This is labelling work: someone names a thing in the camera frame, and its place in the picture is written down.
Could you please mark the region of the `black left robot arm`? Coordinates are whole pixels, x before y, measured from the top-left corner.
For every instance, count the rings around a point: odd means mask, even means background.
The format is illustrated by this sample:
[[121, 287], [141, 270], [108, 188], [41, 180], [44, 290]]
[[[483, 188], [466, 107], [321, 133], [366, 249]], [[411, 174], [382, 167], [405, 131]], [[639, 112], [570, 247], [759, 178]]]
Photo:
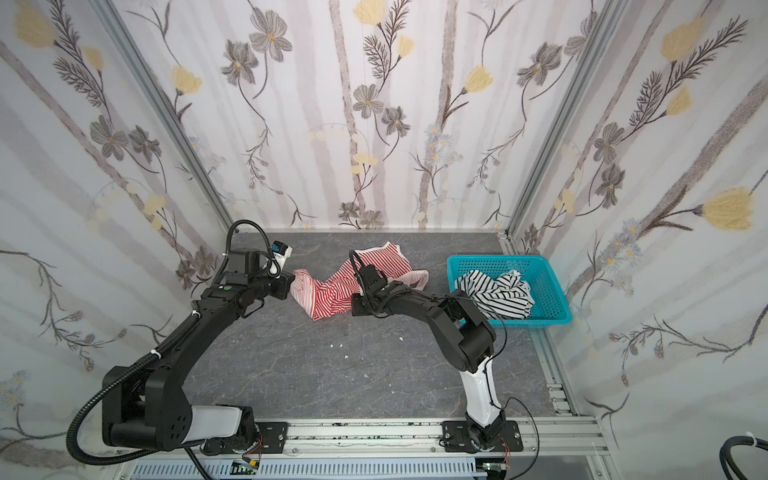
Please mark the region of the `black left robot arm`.
[[[260, 440], [249, 407], [193, 406], [183, 385], [193, 366], [216, 338], [256, 301], [287, 298], [295, 277], [257, 275], [245, 285], [206, 289], [190, 315], [161, 344], [128, 367], [115, 367], [102, 388], [78, 411], [66, 433], [66, 449], [76, 461], [115, 465], [156, 452], [206, 442], [231, 442], [249, 449]], [[96, 456], [79, 444], [80, 428], [96, 407], [102, 408], [102, 441], [124, 448], [112, 457]]]

